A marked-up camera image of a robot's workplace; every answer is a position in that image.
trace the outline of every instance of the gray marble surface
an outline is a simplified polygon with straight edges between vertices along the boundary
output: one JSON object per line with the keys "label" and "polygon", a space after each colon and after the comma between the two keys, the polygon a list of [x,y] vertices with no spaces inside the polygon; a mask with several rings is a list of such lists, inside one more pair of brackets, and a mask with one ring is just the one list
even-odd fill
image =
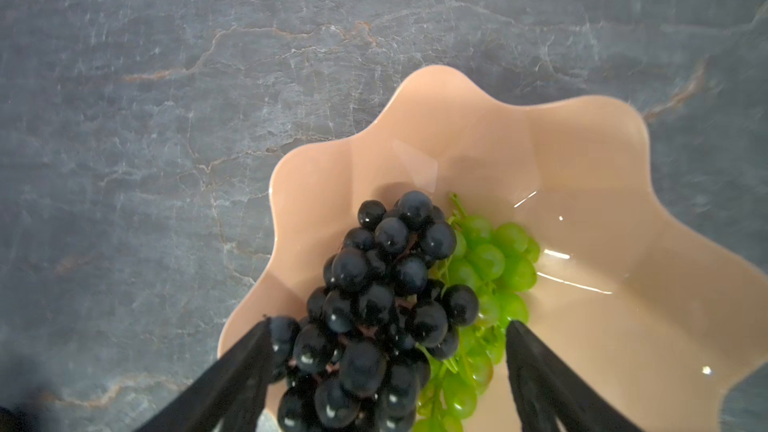
{"label": "gray marble surface", "polygon": [[[42,377],[55,430],[151,416],[269,259],[277,161],[431,63],[629,101],[661,201],[768,270],[766,0],[0,0],[0,400]],[[764,368],[724,430],[766,404]]]}

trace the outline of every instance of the bowl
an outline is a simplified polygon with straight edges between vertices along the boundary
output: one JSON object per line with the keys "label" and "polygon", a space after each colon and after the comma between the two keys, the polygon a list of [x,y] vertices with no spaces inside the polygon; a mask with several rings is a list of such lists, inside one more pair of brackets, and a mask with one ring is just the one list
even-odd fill
{"label": "bowl", "polygon": [[[272,257],[219,356],[264,314],[306,315],[360,203],[413,188],[530,231],[543,254],[529,327],[647,432],[718,430],[728,389],[768,358],[768,281],[659,203],[636,110],[602,96],[511,106],[446,66],[411,74],[362,132],[280,161]],[[272,414],[284,390],[270,387]],[[503,362],[464,427],[519,430]]]}

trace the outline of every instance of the scalloped bowl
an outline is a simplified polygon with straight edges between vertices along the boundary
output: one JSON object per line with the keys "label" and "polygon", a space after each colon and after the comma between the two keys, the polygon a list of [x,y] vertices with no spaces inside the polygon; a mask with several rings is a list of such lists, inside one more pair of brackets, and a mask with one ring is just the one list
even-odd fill
{"label": "scalloped bowl", "polygon": [[[447,211],[457,192],[471,213],[532,233],[544,253],[528,325],[648,432],[718,430],[725,393],[768,358],[766,278],[659,203],[636,110],[601,96],[510,106],[446,66],[411,74],[364,131],[280,161],[272,258],[219,356],[264,314],[306,315],[360,203],[412,188]],[[465,430],[519,429],[506,377],[502,363]],[[283,391],[270,388],[272,414]]]}

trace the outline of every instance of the bunch of grapes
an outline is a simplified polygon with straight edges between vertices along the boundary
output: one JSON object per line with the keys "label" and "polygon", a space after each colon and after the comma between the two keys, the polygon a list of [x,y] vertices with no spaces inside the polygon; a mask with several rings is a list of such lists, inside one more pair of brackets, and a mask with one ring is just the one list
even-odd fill
{"label": "bunch of grapes", "polygon": [[470,216],[456,194],[447,223],[456,230],[456,250],[430,271],[432,279],[469,286],[479,301],[474,325],[460,329],[458,350],[442,363],[431,362],[432,378],[418,399],[414,432],[462,432],[478,396],[493,378],[493,367],[503,360],[506,329],[513,320],[528,321],[528,309],[518,292],[536,284],[533,264],[539,244],[522,226],[507,222],[493,228],[483,216]]}
{"label": "bunch of grapes", "polygon": [[479,312],[491,319],[470,284],[429,278],[457,240],[467,247],[427,195],[407,192],[389,211],[368,200],[357,218],[306,317],[270,320],[285,432],[407,432],[439,361],[452,360]]}

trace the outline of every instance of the bunch of green grapes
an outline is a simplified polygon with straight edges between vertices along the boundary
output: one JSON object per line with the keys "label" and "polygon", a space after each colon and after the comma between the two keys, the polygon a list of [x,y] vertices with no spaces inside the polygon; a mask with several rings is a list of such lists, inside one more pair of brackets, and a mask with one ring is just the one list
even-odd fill
{"label": "bunch of green grapes", "polygon": [[528,308],[518,292],[536,284],[533,266],[539,244],[523,227],[506,222],[494,230],[483,216],[470,216],[456,194],[448,218],[456,231],[456,250],[429,271],[446,286],[465,284],[478,296],[475,323],[459,329],[456,354],[442,362],[428,356],[432,378],[418,400],[420,419],[413,432],[463,432],[462,420],[475,412],[478,396],[493,378],[493,367],[504,358],[507,326],[528,321]]}

